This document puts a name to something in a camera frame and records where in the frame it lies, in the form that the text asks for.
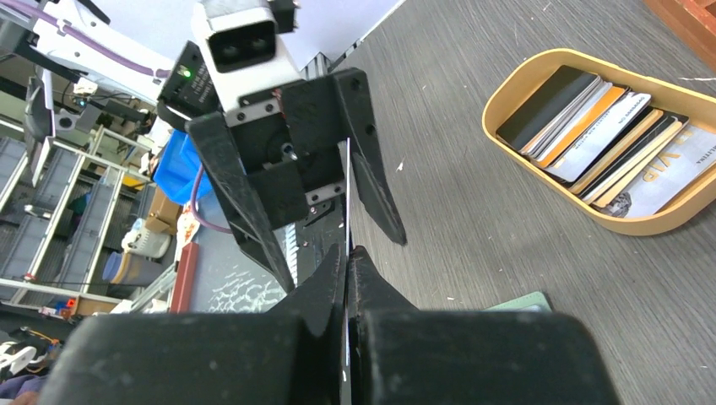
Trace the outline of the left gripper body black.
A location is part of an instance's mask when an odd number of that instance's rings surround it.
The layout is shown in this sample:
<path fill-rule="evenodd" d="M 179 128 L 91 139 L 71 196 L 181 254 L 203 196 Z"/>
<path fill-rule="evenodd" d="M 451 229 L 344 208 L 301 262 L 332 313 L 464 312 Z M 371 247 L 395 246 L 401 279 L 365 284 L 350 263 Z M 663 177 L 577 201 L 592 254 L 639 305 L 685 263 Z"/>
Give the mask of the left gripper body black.
<path fill-rule="evenodd" d="M 227 126 L 258 208 L 274 230 L 340 194 L 345 139 L 336 81 L 327 75 L 239 99 Z"/>

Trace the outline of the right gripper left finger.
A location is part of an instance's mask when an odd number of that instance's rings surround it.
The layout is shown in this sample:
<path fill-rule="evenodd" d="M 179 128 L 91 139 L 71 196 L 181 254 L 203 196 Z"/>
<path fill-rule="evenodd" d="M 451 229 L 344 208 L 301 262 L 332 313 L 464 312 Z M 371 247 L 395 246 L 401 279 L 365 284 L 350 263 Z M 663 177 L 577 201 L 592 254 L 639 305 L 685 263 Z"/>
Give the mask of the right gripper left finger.
<path fill-rule="evenodd" d="M 346 253 L 332 245 L 264 313 L 94 316 L 73 332 L 42 404 L 338 404 Z"/>

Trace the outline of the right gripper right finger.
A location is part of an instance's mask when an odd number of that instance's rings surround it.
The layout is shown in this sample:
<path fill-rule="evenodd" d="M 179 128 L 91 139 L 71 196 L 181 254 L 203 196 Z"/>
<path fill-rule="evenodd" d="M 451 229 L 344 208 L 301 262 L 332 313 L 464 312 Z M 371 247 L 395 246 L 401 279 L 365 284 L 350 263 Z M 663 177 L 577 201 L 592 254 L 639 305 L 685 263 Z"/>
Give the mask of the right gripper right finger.
<path fill-rule="evenodd" d="M 348 265 L 355 404 L 617 404 L 577 318 L 535 310 L 420 310 L 366 248 Z"/>

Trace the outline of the green card holder wallet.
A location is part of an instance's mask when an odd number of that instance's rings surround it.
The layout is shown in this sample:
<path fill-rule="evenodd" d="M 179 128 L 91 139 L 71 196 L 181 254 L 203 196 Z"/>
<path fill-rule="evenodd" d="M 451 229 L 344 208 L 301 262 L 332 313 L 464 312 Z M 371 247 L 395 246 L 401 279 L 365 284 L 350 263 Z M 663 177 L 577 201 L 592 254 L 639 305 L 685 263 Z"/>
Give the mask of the green card holder wallet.
<path fill-rule="evenodd" d="M 522 295 L 515 299 L 493 305 L 486 308 L 487 311 L 541 311 L 551 312 L 552 307 L 547 296 L 540 292 L 534 291 L 529 294 Z"/>

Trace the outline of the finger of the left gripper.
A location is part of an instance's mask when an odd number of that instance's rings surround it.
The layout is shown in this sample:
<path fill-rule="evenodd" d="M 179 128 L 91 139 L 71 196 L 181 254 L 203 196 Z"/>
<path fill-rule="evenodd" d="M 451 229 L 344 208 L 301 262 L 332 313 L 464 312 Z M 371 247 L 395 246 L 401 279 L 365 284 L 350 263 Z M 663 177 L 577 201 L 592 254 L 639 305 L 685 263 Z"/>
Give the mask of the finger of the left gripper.
<path fill-rule="evenodd" d="M 187 132 L 242 253 L 271 273 L 285 292 L 292 291 L 295 283 L 285 255 L 243 169 L 224 116 L 213 112 L 194 118 L 187 124 Z"/>
<path fill-rule="evenodd" d="M 341 124 L 350 139 L 357 197 L 382 232 L 404 246 L 407 234 L 388 185 L 367 75 L 353 67 L 334 73 L 333 81 Z"/>

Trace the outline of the white patterned credit card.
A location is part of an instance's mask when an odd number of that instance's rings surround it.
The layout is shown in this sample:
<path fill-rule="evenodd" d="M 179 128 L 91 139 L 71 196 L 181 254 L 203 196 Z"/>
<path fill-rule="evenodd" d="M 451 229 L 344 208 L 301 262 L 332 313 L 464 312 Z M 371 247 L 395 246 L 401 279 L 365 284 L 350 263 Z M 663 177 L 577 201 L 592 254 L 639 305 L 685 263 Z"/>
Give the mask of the white patterned credit card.
<path fill-rule="evenodd" d="M 344 298 L 342 310 L 342 338 L 341 338 L 341 358 L 340 371 L 341 382 L 339 383 L 339 404 L 351 404 L 351 388 L 350 388 L 350 334 L 349 319 L 347 312 L 348 299 L 348 266 L 351 248 L 351 231 L 350 231 L 350 197 L 351 197 L 351 139 L 345 141 L 345 157 L 344 157 Z"/>

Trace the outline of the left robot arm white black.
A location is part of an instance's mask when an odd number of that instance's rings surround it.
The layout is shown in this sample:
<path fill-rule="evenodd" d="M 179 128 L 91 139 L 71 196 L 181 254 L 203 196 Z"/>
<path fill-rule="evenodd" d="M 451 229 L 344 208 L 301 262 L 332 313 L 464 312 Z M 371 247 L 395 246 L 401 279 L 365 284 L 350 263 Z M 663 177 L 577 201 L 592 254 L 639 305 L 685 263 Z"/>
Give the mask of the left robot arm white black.
<path fill-rule="evenodd" d="M 199 1 L 174 62 L 117 33 L 89 3 L 8 7 L 35 19 L 32 49 L 154 103 L 187 136 L 241 250 L 296 286 L 275 231 L 358 197 L 394 243 L 406 231 L 390 192 L 366 74 L 301 75 L 285 45 L 297 1 Z"/>

